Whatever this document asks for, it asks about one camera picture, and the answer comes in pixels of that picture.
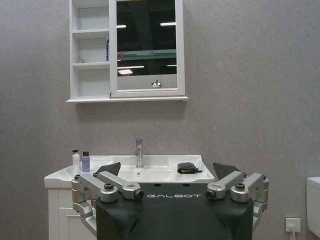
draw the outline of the mirror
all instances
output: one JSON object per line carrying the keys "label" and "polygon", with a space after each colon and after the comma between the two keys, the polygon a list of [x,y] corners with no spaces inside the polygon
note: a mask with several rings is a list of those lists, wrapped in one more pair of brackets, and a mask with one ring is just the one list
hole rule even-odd
{"label": "mirror", "polygon": [[118,0],[117,88],[177,88],[175,0]]}

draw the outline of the gray wall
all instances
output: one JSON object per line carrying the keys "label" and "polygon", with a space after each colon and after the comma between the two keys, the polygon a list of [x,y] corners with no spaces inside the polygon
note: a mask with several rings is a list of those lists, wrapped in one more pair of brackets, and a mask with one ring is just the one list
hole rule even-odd
{"label": "gray wall", "polygon": [[256,240],[306,225],[306,178],[320,175],[318,0],[184,0],[188,103],[72,105],[67,0],[2,0],[1,238],[48,238],[43,177],[70,150],[202,154],[271,180]]}

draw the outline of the chrome faucet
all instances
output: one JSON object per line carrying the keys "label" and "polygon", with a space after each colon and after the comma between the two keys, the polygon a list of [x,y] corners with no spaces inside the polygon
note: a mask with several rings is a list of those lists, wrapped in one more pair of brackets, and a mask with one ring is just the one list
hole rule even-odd
{"label": "chrome faucet", "polygon": [[143,141],[142,139],[135,140],[136,150],[134,155],[136,155],[136,167],[143,168],[144,167],[144,155],[142,152]]}

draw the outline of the electrical outlet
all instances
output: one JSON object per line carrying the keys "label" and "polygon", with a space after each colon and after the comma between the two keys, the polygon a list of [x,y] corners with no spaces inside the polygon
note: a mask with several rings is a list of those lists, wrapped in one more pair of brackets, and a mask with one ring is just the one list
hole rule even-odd
{"label": "electrical outlet", "polygon": [[285,231],[287,232],[301,232],[301,219],[298,217],[285,218]]}

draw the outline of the white cabinet door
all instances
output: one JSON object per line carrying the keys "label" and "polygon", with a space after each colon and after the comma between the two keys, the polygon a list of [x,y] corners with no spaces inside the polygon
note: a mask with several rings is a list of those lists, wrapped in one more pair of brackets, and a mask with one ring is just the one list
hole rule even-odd
{"label": "white cabinet door", "polygon": [[76,211],[59,207],[59,240],[96,240],[96,237],[82,224]]}
{"label": "white cabinet door", "polygon": [[[112,99],[186,95],[183,0],[147,2],[109,0]],[[148,6],[170,22],[160,23]]]}

